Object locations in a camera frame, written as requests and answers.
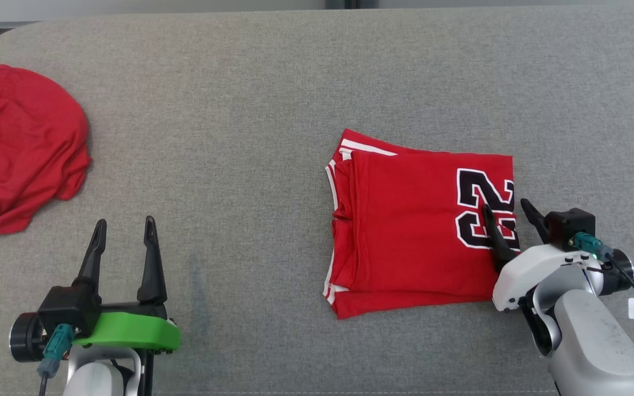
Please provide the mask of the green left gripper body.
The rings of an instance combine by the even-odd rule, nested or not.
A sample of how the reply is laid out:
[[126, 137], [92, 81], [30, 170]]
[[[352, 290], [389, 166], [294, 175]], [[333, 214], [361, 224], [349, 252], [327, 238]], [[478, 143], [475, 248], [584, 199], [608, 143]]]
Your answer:
[[181, 331], [163, 304], [122, 304], [103, 311], [90, 335], [77, 335], [73, 344], [173, 353], [181, 345]]

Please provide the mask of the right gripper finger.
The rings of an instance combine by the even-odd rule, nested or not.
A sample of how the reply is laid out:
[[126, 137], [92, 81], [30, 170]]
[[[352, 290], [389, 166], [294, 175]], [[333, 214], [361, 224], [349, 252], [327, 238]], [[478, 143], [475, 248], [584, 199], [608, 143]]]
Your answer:
[[549, 226], [545, 216], [541, 214], [530, 200], [522, 198], [520, 205], [528, 222], [536, 229], [543, 245], [549, 243]]
[[[504, 266], [520, 254], [519, 238], [516, 231], [516, 219], [504, 219], [501, 225], [496, 218], [495, 213], [489, 205], [483, 206], [484, 226], [490, 241], [491, 257], [493, 258], [493, 266], [496, 272], [501, 272]], [[507, 229], [512, 232], [512, 239], [506, 239], [501, 229]]]

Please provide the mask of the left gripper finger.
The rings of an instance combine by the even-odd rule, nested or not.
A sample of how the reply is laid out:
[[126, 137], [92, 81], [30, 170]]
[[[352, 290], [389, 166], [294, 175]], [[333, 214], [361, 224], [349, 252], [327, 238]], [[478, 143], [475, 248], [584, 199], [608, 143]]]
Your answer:
[[91, 291], [98, 291], [101, 256], [106, 250], [106, 238], [106, 219], [99, 219], [96, 222], [95, 230], [91, 235], [88, 248], [86, 248], [81, 268], [74, 280], [74, 286], [82, 285], [90, 288]]
[[143, 278], [136, 294], [138, 303], [158, 306], [168, 299], [165, 275], [162, 265], [159, 236], [153, 216], [146, 216], [144, 223], [144, 259]]

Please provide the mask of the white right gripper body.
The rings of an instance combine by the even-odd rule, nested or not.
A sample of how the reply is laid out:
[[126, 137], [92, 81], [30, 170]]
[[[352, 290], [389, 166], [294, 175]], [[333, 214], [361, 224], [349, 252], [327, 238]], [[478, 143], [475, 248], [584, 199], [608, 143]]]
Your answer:
[[601, 263], [586, 251], [562, 251], [552, 245], [532, 246], [500, 272], [493, 291], [496, 310], [519, 309], [520, 298], [532, 293], [533, 311], [546, 312], [570, 290], [600, 295]]

